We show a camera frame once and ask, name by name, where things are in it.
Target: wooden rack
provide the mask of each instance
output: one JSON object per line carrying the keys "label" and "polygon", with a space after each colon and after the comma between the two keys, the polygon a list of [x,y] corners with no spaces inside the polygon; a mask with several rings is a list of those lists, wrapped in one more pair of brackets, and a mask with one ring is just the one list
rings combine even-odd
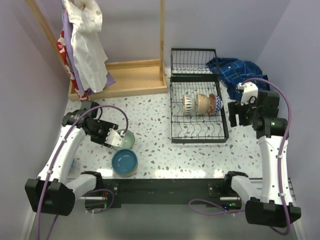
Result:
{"label": "wooden rack", "polygon": [[[61,65],[66,70],[63,59],[57,48],[57,38],[52,33],[49,24],[36,1],[25,0],[25,2],[44,31]],[[164,40],[165,0],[160,0],[160,59],[107,63],[106,68],[113,76],[116,83],[105,88],[101,92],[94,93],[90,96],[90,99],[166,93],[168,91],[168,86],[164,66]],[[72,101],[79,100],[71,82],[68,96]]]}

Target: blue plaid cloth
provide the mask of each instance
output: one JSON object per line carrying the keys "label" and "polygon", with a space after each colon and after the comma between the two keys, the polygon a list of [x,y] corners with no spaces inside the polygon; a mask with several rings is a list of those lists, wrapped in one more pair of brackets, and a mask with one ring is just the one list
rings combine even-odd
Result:
{"label": "blue plaid cloth", "polygon": [[[250,78],[261,78],[268,80],[268,76],[262,74],[261,69],[251,61],[242,61],[237,58],[218,57],[219,79],[226,85],[230,99],[241,100],[242,93],[236,91],[238,83]],[[206,64],[212,73],[217,73],[216,59],[213,58]],[[253,81],[259,90],[270,90],[264,82]]]}

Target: black wire dish rack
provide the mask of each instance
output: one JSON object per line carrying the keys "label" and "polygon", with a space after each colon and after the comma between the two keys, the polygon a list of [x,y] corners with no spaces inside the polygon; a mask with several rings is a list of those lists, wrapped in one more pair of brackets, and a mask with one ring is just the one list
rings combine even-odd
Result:
{"label": "black wire dish rack", "polygon": [[[218,74],[212,73],[207,62],[218,59],[215,49],[171,49],[171,142],[175,144],[225,143],[229,138],[224,106],[227,101],[221,96]],[[218,95],[223,108],[214,115],[205,113],[184,115],[184,95],[196,99],[197,94]]]}

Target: table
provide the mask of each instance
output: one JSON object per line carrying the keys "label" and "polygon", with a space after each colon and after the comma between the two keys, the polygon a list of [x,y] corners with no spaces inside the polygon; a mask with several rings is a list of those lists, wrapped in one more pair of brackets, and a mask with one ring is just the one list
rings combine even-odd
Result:
{"label": "table", "polygon": [[[170,69],[165,70],[168,86]],[[221,83],[224,106],[230,101],[227,88]],[[116,97],[96,100],[101,105],[114,105],[128,116],[129,130],[135,135],[132,150],[138,157],[138,168],[132,179],[194,179],[223,178],[228,171],[240,171],[250,178],[262,177],[262,159],[251,126],[230,127],[229,139],[220,144],[171,143],[170,91],[164,94]],[[65,113],[80,108],[80,101],[68,101]],[[228,119],[228,108],[225,107]],[[102,120],[116,123],[124,129],[124,116],[115,109],[103,109]],[[83,171],[100,172],[105,179],[121,179],[113,172],[111,160],[115,154],[90,141],[86,136],[75,155],[75,165],[68,179],[77,178]]]}

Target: blue bowl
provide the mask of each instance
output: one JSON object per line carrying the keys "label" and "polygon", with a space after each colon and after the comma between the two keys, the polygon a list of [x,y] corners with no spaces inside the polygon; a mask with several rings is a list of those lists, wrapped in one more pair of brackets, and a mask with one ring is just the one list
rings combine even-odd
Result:
{"label": "blue bowl", "polygon": [[121,149],[112,158],[113,170],[122,177],[129,177],[138,167],[137,155],[130,149]]}

